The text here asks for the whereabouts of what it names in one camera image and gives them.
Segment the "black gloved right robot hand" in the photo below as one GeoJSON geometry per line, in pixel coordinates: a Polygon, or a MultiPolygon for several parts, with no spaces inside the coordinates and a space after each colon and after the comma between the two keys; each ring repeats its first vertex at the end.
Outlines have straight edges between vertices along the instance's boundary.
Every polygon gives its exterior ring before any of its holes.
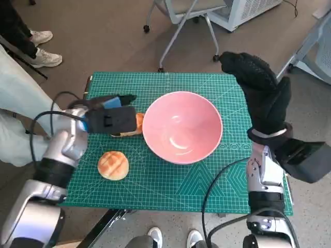
{"type": "Polygon", "coordinates": [[[265,135],[284,129],[290,78],[278,81],[267,62],[248,53],[223,52],[219,61],[223,72],[233,75],[244,92],[252,127],[265,135]]]}

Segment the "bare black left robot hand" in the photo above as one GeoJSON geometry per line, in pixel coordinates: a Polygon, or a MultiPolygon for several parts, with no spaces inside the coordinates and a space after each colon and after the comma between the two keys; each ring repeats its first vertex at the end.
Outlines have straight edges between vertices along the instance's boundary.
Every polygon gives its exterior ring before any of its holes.
{"type": "Polygon", "coordinates": [[[117,95],[102,103],[105,109],[127,106],[136,99],[136,95],[117,95]]]}

